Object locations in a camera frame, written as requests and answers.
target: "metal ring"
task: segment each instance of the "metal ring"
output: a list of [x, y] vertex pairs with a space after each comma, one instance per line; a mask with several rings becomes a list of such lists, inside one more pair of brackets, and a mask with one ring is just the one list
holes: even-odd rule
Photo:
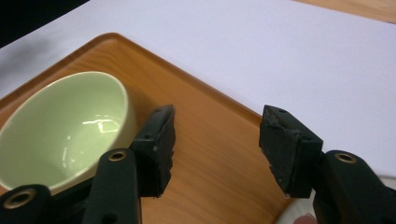
[[19, 208], [26, 205], [35, 197], [35, 189], [24, 189], [9, 197], [4, 203], [6, 209]]
[[122, 161], [123, 159], [126, 158], [126, 152], [125, 151], [115, 151], [108, 155], [108, 159], [110, 161]]
[[351, 164], [357, 162], [355, 157], [343, 152], [336, 153], [335, 158], [337, 158], [339, 161], [343, 161]]

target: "tray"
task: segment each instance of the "tray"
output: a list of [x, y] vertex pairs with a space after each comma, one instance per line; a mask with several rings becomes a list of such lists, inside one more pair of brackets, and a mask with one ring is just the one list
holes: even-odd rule
[[121, 35], [96, 37], [3, 98], [0, 127], [52, 81], [92, 70], [125, 85], [138, 126], [160, 105], [176, 108], [172, 178], [161, 198], [142, 198], [144, 223], [274, 223], [291, 202], [258, 146], [260, 115]]

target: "bowl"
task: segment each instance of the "bowl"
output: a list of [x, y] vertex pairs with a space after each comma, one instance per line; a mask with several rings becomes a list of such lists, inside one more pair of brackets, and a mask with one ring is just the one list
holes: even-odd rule
[[100, 156], [128, 147], [135, 117], [119, 80], [102, 72], [61, 78], [23, 103], [0, 131], [0, 185], [56, 194], [94, 176]]

